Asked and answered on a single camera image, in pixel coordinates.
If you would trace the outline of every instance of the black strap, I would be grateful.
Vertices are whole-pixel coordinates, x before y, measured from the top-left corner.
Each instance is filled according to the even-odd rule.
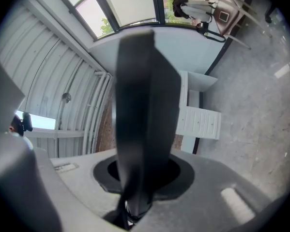
[[[212,22],[213,21],[213,14],[212,13],[209,13],[209,12],[206,12],[206,14],[208,14],[211,17],[211,20],[208,21],[208,23]]]
[[[224,43],[226,41],[226,38],[223,35],[216,33],[216,32],[213,32],[211,30],[208,30],[208,23],[207,22],[198,23],[196,25],[196,31],[199,32],[200,34],[203,34],[209,40],[217,41],[220,43]],[[218,36],[222,40],[218,40],[216,38],[210,37],[210,36],[208,36],[208,33],[213,34],[215,36]]]

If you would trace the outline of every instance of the skylight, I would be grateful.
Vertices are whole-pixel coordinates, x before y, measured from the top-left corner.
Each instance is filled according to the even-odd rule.
[[[15,114],[18,115],[20,119],[22,119],[23,112],[17,111]],[[50,129],[50,130],[55,129],[55,125],[56,125],[55,119],[33,115],[33,114],[30,114],[30,116],[31,116],[32,126],[34,128]]]
[[[153,0],[69,0],[71,13],[80,15],[81,23],[96,38],[121,27],[157,22]]]

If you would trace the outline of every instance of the gray plastic surface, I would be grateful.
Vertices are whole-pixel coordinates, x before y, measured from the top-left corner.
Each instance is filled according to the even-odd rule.
[[[121,229],[99,218],[96,214],[90,211],[81,201],[79,201],[79,197],[68,189],[70,187],[66,186],[66,184],[56,173],[45,150],[37,148],[34,149],[34,151],[41,179],[43,180],[45,189],[58,212],[63,231],[122,231]],[[77,169],[84,170],[85,165],[86,164],[80,166]],[[90,181],[90,174],[82,176],[81,178],[79,178],[79,180],[79,182],[74,182],[73,185],[81,184],[85,180]],[[99,191],[91,190],[91,192],[92,196],[95,196],[96,193]]]
[[[0,133],[0,195],[34,231],[61,231],[58,214],[37,171],[32,147],[16,133]]]
[[[8,130],[24,94],[0,65],[0,131]]]
[[[51,160],[54,165],[75,163],[79,166],[60,173],[60,177],[74,196],[100,217],[115,209],[119,196],[107,193],[99,186],[92,176],[92,168],[97,162],[115,154],[113,149],[93,155]],[[234,188],[255,213],[270,203],[261,191],[224,164],[179,150],[173,150],[172,154],[191,164],[195,171],[193,184],[175,200],[154,202],[133,231],[208,232],[233,229],[240,224],[221,197],[220,192],[225,188]]]

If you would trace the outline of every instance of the white wall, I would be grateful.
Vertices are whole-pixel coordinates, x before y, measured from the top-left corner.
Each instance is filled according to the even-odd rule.
[[[126,34],[148,30],[149,27],[126,29],[101,39],[89,49],[93,57],[111,74],[116,69],[120,38]],[[155,32],[156,48],[177,70],[205,74],[223,47],[190,29],[158,27]]]
[[[193,153],[193,148],[195,144],[195,137],[192,136],[183,136],[183,142],[180,150],[188,153]]]
[[[0,64],[25,95],[19,110],[57,122],[62,111],[60,130],[84,130],[100,79],[95,72],[103,70],[95,63],[36,0],[21,0],[0,27]],[[65,92],[72,100],[63,106]],[[53,137],[30,139],[35,147],[48,150],[49,157],[57,156]],[[78,155],[82,141],[83,134],[60,138],[60,157]]]

